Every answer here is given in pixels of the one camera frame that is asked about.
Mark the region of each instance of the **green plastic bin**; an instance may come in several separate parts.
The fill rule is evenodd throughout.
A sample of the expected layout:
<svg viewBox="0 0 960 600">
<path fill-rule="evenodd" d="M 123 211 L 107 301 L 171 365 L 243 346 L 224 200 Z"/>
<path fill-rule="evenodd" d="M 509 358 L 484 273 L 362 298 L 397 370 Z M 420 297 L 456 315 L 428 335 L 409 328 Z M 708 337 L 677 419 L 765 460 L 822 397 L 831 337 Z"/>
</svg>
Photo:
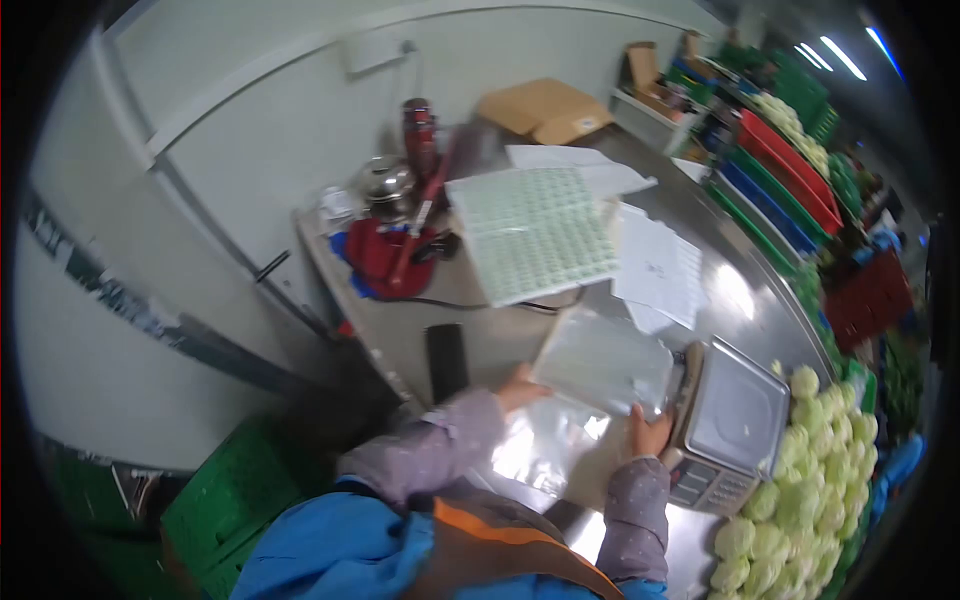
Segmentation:
<svg viewBox="0 0 960 600">
<path fill-rule="evenodd" d="M 796 269 L 790 264 L 790 261 L 780 253 L 773 243 L 757 228 L 753 222 L 744 215 L 727 196 L 720 191 L 720 188 L 714 183 L 708 183 L 707 193 L 736 221 L 740 228 L 754 240 L 759 246 L 760 251 L 770 260 L 777 273 L 785 277 L 792 277 L 796 274 Z"/>
<path fill-rule="evenodd" d="M 829 234 L 810 216 L 806 208 L 797 202 L 797 199 L 794 198 L 790 192 L 786 191 L 786 188 L 783 187 L 774 176 L 770 175 L 770 172 L 764 169 L 763 165 L 750 156 L 746 150 L 737 145 L 731 153 L 731 160 L 747 177 L 759 185 L 760 188 L 783 209 L 783 212 L 793 219 L 793 222 L 803 230 L 814 244 L 823 246 L 829 241 Z"/>
</svg>

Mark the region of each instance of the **cardboard box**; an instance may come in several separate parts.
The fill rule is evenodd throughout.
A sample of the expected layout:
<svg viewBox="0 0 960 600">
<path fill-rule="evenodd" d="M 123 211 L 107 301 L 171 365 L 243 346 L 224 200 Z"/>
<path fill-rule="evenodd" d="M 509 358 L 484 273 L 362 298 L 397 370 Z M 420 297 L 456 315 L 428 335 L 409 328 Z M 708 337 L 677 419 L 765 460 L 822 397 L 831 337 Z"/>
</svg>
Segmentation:
<svg viewBox="0 0 960 600">
<path fill-rule="evenodd" d="M 613 122 L 593 96 L 555 79 L 538 79 L 485 95 L 480 116 L 540 144 L 568 144 Z"/>
<path fill-rule="evenodd" d="M 671 121 L 679 120 L 684 114 L 663 102 L 669 94 L 667 89 L 657 83 L 660 70 L 657 68 L 657 44 L 652 41 L 637 41 L 627 44 L 622 62 L 621 81 L 632 83 L 634 97 Z"/>
</svg>

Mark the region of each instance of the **person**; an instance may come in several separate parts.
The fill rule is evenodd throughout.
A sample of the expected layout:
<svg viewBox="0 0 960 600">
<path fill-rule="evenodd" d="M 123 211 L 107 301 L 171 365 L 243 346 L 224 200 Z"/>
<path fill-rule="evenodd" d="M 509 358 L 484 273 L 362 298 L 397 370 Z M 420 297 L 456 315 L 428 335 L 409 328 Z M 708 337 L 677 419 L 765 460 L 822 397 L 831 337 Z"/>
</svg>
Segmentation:
<svg viewBox="0 0 960 600">
<path fill-rule="evenodd" d="M 495 394 L 463 391 L 344 455 L 330 492 L 270 526 L 230 597 L 661 599 L 670 480 L 657 457 L 669 411 L 647 423 L 633 408 L 630 456 L 608 486 L 596 566 L 537 513 L 451 485 L 490 459 L 507 415 L 551 394 L 529 374 L 520 365 Z"/>
</svg>

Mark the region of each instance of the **ceiling light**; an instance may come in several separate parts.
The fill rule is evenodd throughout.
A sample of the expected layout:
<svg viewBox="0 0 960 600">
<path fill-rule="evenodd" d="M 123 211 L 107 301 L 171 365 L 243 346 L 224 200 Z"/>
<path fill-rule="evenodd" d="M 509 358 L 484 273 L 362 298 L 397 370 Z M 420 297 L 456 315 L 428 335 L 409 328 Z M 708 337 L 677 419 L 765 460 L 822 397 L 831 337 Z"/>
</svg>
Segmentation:
<svg viewBox="0 0 960 600">
<path fill-rule="evenodd" d="M 856 65 L 853 64 L 853 61 L 850 60 L 850 57 L 844 54 L 844 51 L 840 49 L 840 46 L 833 43 L 832 39 L 827 36 L 820 36 L 820 41 L 824 42 L 827 48 L 832 50 L 833 54 L 837 55 L 837 58 L 842 60 L 843 63 L 847 65 L 847 68 L 850 69 L 851 73 L 853 73 L 857 79 L 867 81 L 867 76 L 863 74 L 863 71 L 856 68 Z"/>
<path fill-rule="evenodd" d="M 876 29 L 873 27 L 867 28 L 867 33 L 870 34 L 870 37 L 876 42 L 876 45 L 880 47 L 880 50 L 883 51 L 883 56 L 890 61 L 890 64 L 894 65 L 894 68 L 897 69 L 897 74 L 900 75 L 900 78 L 903 79 L 903 73 L 900 72 L 900 66 L 894 60 L 893 56 L 890 54 L 890 51 L 887 50 L 886 44 L 883 43 L 883 40 L 880 39 L 880 34 L 876 32 Z"/>
<path fill-rule="evenodd" d="M 820 70 L 823 70 L 824 67 L 820 66 L 820 63 L 819 63 L 819 62 L 817 62 L 816 60 L 812 59 L 809 54 L 807 54 L 806 52 L 804 52 L 804 49 L 803 49 L 803 48 L 801 48 L 800 46 L 794 46 L 794 48 L 797 49 L 797 52 L 799 52 L 800 54 L 804 55 L 804 58 L 805 58 L 805 59 L 807 59 L 807 60 L 809 60 L 810 62 L 812 62 L 812 63 L 813 63 L 813 66 L 817 67 L 817 68 L 820 69 Z"/>
<path fill-rule="evenodd" d="M 803 42 L 802 42 L 800 45 L 804 48 L 804 50 L 806 50 L 806 52 L 807 52 L 811 57 L 813 57 L 814 59 L 817 60 L 817 62 L 819 62 L 820 64 L 822 64 L 827 71 L 832 71 L 832 70 L 833 70 L 833 67 L 831 67 L 830 65 L 828 65 L 826 60 L 821 59 L 821 58 L 820 58 L 820 55 L 817 54 L 817 52 L 816 52 L 813 48 L 807 46 L 807 45 L 806 45 L 805 43 L 803 43 Z"/>
</svg>

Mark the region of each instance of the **blue crate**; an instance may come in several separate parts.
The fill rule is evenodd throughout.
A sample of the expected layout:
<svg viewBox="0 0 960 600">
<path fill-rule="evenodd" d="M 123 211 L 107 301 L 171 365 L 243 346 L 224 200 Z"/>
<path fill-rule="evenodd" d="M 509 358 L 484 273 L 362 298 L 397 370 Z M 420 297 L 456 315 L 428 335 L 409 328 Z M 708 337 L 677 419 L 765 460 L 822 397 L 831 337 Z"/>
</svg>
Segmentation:
<svg viewBox="0 0 960 600">
<path fill-rule="evenodd" d="M 790 246 L 800 254 L 813 253 L 817 251 L 817 246 L 809 237 L 790 219 L 783 209 L 777 203 L 767 196 L 759 185 L 754 183 L 743 171 L 732 162 L 728 162 L 720 168 L 720 173 L 730 181 L 747 200 L 760 209 L 760 212 L 774 224 Z"/>
</svg>

